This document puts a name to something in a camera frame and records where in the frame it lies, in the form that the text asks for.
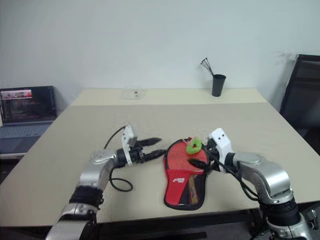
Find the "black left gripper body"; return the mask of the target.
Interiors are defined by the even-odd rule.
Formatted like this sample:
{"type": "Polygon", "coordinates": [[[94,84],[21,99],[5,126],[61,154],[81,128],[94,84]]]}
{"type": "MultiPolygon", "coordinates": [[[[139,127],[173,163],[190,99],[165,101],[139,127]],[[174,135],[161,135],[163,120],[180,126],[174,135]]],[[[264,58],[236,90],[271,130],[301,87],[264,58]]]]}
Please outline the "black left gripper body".
{"type": "Polygon", "coordinates": [[[143,146],[139,142],[136,142],[134,146],[130,147],[129,155],[131,162],[134,164],[143,164],[145,162],[143,146]]]}

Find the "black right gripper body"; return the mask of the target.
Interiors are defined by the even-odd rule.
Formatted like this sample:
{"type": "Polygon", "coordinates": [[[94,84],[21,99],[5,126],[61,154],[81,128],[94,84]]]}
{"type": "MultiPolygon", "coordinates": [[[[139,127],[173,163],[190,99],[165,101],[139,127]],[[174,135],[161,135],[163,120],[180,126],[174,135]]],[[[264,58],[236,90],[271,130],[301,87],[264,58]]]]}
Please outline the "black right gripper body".
{"type": "Polygon", "coordinates": [[[207,144],[210,147],[210,151],[205,151],[208,158],[208,168],[206,169],[207,173],[213,171],[220,172],[220,154],[217,149],[217,144],[213,139],[208,139],[207,144]]]}

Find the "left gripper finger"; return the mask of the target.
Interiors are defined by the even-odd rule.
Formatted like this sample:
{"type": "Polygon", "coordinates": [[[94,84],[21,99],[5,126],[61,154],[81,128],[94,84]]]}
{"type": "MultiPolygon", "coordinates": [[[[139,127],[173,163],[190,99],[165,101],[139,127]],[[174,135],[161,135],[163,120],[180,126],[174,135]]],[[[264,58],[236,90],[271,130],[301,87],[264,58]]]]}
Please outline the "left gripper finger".
{"type": "Polygon", "coordinates": [[[157,158],[163,156],[166,152],[167,151],[165,149],[154,150],[154,151],[144,155],[144,161],[148,162],[148,161],[157,159],[157,158]]]}
{"type": "Polygon", "coordinates": [[[158,137],[151,137],[151,138],[139,140],[138,141],[138,146],[141,147],[141,148],[153,146],[153,145],[157,144],[158,142],[160,142],[161,140],[162,139],[158,138],[158,137]]]}

